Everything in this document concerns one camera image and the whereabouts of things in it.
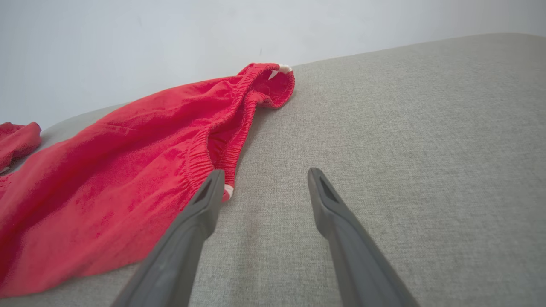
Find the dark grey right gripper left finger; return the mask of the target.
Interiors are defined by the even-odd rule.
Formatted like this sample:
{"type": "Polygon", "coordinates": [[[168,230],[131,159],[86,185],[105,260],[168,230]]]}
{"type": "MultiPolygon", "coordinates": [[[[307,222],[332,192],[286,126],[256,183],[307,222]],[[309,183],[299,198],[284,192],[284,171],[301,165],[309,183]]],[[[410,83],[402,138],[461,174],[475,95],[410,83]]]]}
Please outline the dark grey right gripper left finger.
{"type": "Polygon", "coordinates": [[[203,244],[216,229],[225,173],[212,171],[123,288],[114,307],[186,307],[203,244]]]}

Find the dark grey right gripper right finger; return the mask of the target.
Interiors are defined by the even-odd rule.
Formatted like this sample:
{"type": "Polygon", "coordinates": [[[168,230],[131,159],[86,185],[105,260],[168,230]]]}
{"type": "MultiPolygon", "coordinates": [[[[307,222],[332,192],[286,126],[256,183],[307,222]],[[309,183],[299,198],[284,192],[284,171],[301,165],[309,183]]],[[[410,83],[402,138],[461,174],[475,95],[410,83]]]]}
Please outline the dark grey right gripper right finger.
{"type": "Polygon", "coordinates": [[[345,307],[417,307],[356,216],[318,168],[308,171],[315,224],[328,241],[345,307]]]}

